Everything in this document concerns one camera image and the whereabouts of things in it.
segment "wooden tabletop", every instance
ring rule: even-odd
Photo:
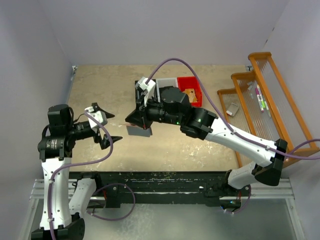
[[[107,160],[71,168],[71,171],[225,171],[238,168],[233,150],[214,142],[187,137],[179,126],[154,122],[151,137],[128,135],[122,124],[135,108],[134,81],[148,77],[154,65],[84,65],[76,72],[68,104],[75,118],[97,102],[115,115],[108,119],[107,130],[123,139],[114,144]],[[217,107],[222,111],[217,90],[232,88],[231,74],[244,72],[243,65],[197,65],[194,70]],[[155,78],[191,76],[182,65],[165,65]],[[213,111],[205,96],[203,108]],[[73,163],[94,161],[109,152],[93,139],[79,140],[73,149]]]

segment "gray wall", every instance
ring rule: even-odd
[[[313,137],[320,137],[320,1],[290,0],[264,51],[270,51]],[[308,240],[320,236],[320,161],[300,161],[290,176]]]
[[[15,240],[48,108],[66,102],[72,66],[37,0],[0,0],[0,239]]]
[[[40,0],[73,64],[245,64],[289,0]]]

